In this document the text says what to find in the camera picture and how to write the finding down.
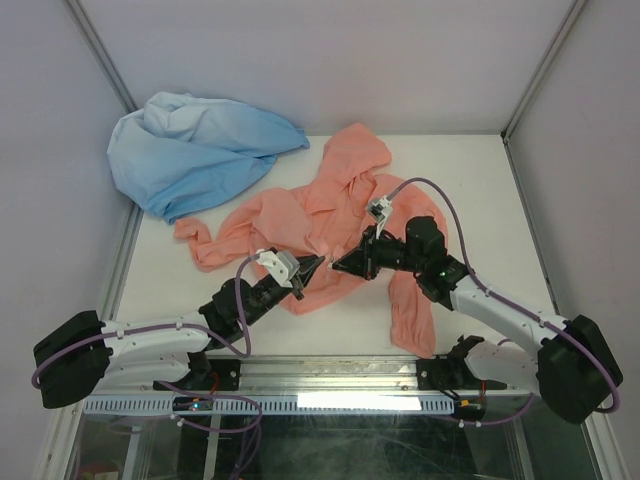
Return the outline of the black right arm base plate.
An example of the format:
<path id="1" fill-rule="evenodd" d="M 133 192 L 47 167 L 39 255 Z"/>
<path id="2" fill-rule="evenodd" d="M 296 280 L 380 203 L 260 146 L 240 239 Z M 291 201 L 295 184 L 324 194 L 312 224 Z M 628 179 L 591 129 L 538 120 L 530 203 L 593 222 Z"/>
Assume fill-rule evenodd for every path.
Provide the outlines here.
<path id="1" fill-rule="evenodd" d="M 421 391 L 437 390 L 446 393 L 480 391 L 485 386 L 489 391 L 506 390 L 507 385 L 494 380 L 480 380 L 463 360 L 439 355 L 430 359 L 418 359 L 416 378 Z"/>

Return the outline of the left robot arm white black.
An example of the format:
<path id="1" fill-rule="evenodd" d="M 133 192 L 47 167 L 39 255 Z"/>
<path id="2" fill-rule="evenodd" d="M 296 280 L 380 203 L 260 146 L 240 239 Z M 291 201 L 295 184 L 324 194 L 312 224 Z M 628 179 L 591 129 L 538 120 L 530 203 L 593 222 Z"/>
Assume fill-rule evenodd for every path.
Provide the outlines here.
<path id="1" fill-rule="evenodd" d="M 107 321 L 94 310 L 75 314 L 33 348 L 32 386 L 47 409 L 79 402 L 96 391 L 168 382 L 198 388 L 209 377 L 206 354 L 252 353 L 249 328 L 286 299 L 301 300 L 324 259 L 262 250 L 243 261 L 266 274 L 255 284 L 240 273 L 197 310 L 146 321 Z"/>

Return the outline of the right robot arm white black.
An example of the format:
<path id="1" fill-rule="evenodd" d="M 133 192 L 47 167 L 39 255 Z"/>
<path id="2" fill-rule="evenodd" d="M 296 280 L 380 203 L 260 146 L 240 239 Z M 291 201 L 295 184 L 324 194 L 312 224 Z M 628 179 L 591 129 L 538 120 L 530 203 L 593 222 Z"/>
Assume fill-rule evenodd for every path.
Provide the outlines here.
<path id="1" fill-rule="evenodd" d="M 409 272 L 421 293 L 450 311 L 472 317 L 506 337 L 503 345 L 463 338 L 447 355 L 452 383 L 492 380 L 526 390 L 571 424 L 620 406 L 622 372 L 596 322 L 534 312 L 490 290 L 450 255 L 430 216 L 414 217 L 399 240 L 371 225 L 333 269 L 370 281 L 382 269 Z"/>

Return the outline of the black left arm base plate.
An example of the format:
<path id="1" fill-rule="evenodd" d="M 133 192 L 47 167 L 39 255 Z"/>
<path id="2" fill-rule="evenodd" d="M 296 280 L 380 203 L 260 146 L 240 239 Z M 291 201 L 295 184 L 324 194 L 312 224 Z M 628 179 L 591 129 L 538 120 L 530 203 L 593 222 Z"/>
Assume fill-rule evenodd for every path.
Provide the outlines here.
<path id="1" fill-rule="evenodd" d="M 237 359 L 191 356 L 187 373 L 171 385 L 189 391 L 236 392 L 241 366 Z"/>

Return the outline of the salmon pink hooded jacket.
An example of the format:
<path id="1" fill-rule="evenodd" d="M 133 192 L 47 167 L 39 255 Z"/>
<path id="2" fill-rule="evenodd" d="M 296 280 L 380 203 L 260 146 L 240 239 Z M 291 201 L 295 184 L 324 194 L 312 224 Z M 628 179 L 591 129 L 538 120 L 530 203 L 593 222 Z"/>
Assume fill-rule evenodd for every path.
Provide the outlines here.
<path id="1" fill-rule="evenodd" d="M 253 195 L 225 218 L 215 239 L 195 217 L 177 220 L 174 238 L 187 241 L 196 266 L 205 272 L 270 247 L 296 256 L 325 256 L 325 263 L 305 288 L 305 298 L 298 301 L 288 296 L 279 304 L 281 310 L 294 315 L 309 314 L 364 285 L 362 279 L 329 269 L 327 261 L 331 257 L 337 260 L 357 246 L 364 230 L 374 223 L 366 206 L 404 181 L 375 173 L 391 161 L 386 144 L 364 125 L 354 124 L 327 141 L 311 183 L 293 189 L 270 188 Z M 419 187 L 405 187 L 392 200 L 392 207 L 385 230 L 396 239 L 405 239 L 406 223 L 418 216 L 433 217 L 446 239 L 444 215 Z M 393 274 L 388 294 L 392 344 L 419 357 L 431 356 L 436 347 L 431 302 L 406 272 Z"/>

